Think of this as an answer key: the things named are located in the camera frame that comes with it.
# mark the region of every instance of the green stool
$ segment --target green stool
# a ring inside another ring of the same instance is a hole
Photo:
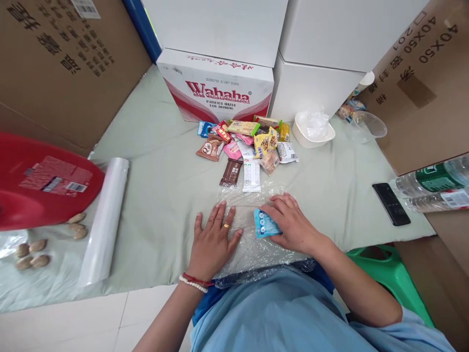
[[[376,249],[374,254],[382,259],[364,256],[364,251],[370,252],[372,249]],[[421,317],[428,327],[435,327],[396,248],[387,245],[358,248],[348,252],[347,256],[373,280],[387,288],[402,306]]]

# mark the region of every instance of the plastic wrap roll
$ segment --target plastic wrap roll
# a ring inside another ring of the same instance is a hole
[[[78,278],[78,287],[95,284],[109,276],[127,171],[128,160],[118,157],[110,160]]]

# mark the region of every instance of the wahaha box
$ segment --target wahaha box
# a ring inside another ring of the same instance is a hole
[[[156,64],[186,121],[252,121],[254,115],[267,115],[271,68],[172,49]]]

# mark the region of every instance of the green bottle label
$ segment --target green bottle label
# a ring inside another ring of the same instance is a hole
[[[464,187],[448,173],[444,163],[417,170],[415,176],[419,184],[430,192]]]

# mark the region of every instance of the wahaha logo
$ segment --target wahaha logo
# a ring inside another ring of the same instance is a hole
[[[198,96],[200,98],[207,97],[211,99],[229,100],[238,103],[249,104],[249,96],[236,93],[236,90],[232,90],[231,92],[224,92],[222,90],[218,90],[216,87],[214,87],[213,89],[205,88],[204,83],[201,83],[200,85],[197,82],[186,81],[186,83],[192,90],[192,93],[194,93],[195,96]]]

